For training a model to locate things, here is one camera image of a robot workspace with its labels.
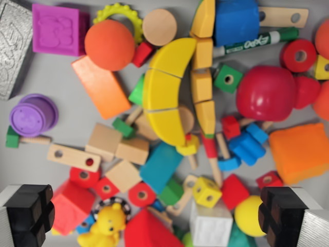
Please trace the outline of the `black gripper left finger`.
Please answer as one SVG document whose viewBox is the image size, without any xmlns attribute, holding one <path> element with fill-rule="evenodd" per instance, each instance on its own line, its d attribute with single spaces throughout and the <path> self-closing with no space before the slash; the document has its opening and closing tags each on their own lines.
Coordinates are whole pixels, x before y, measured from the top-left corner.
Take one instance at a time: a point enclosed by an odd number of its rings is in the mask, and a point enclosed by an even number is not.
<svg viewBox="0 0 329 247">
<path fill-rule="evenodd" d="M 14 184 L 1 192 L 1 246 L 42 246 L 55 208 L 51 185 Z"/>
</svg>

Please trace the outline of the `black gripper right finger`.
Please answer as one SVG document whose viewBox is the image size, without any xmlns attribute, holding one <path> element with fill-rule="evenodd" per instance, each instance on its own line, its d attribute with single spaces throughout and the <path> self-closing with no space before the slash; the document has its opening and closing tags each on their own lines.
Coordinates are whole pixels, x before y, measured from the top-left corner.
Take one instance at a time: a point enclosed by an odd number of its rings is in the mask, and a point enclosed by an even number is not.
<svg viewBox="0 0 329 247">
<path fill-rule="evenodd" d="M 270 246 L 328 246 L 328 210 L 302 187 L 264 187 L 258 219 Z"/>
</svg>

